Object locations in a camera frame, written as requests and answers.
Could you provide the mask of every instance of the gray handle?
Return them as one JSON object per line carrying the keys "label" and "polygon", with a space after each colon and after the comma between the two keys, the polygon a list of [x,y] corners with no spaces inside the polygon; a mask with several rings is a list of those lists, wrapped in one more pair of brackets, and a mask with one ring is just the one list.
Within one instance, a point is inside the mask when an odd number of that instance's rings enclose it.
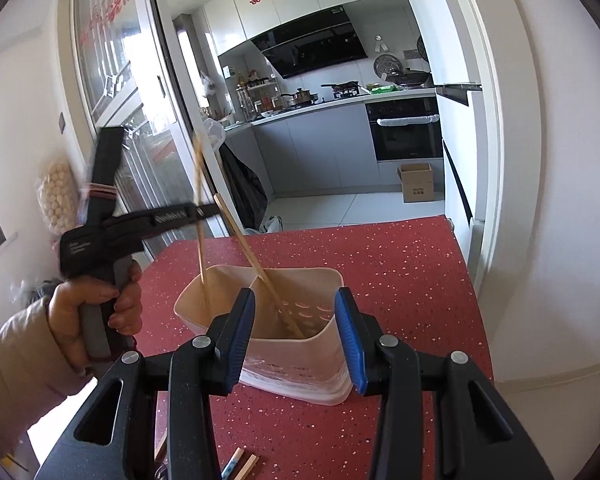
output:
{"label": "gray handle", "polygon": [[[129,281],[128,272],[132,261],[131,256],[126,256],[116,261],[112,267],[95,269],[89,275],[103,282],[115,284],[118,290],[122,290]],[[100,305],[82,304],[79,308],[84,345],[97,378],[102,377],[109,370],[120,354],[134,348],[132,337],[119,334],[107,324],[114,312],[115,303],[116,300]]]}
{"label": "gray handle", "polygon": [[403,117],[400,119],[378,119],[378,126],[408,126],[408,124],[431,124],[440,120],[438,114],[423,117]]}

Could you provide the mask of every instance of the red table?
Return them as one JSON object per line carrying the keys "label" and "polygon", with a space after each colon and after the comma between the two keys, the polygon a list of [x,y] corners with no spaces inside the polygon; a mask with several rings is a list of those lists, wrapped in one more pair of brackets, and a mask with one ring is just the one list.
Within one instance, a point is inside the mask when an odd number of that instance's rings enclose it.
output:
{"label": "red table", "polygon": [[[264,267],[331,267],[344,277],[362,312],[415,349],[469,354],[492,378],[478,304],[456,240],[444,217],[249,237]],[[233,238],[206,241],[210,265],[248,266]],[[142,277],[144,355],[176,349],[192,334],[173,305],[200,270],[196,242],[177,242]],[[239,384],[212,400],[221,467],[238,446],[260,456],[258,480],[366,479],[378,416],[378,397],[355,391],[326,407]],[[166,427],[160,404],[157,434]],[[432,403],[425,395],[424,476],[432,479]]]}

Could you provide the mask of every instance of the hanging bag of eggs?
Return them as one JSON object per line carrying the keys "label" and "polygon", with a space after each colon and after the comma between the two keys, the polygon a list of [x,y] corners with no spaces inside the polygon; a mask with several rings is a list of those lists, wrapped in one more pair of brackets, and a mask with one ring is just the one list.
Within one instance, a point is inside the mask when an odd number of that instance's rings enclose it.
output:
{"label": "hanging bag of eggs", "polygon": [[58,153],[40,165],[36,181],[42,216],[53,235],[75,227],[78,190],[66,157]]}

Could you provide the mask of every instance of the oven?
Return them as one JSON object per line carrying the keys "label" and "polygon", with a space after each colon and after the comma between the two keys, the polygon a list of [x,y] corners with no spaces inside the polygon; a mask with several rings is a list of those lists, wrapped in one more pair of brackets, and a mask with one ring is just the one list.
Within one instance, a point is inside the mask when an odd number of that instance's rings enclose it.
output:
{"label": "oven", "polygon": [[368,103],[376,159],[442,158],[442,130],[436,97]]}

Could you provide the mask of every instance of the wrapped oven handle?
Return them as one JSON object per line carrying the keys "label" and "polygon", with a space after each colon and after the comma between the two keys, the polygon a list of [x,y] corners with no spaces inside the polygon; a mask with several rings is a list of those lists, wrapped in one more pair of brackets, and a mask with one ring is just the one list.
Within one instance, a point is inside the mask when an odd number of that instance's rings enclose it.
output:
{"label": "wrapped oven handle", "polygon": [[407,126],[408,124],[430,124],[440,120],[438,114],[423,117],[402,117],[400,119],[378,119],[378,126]]}

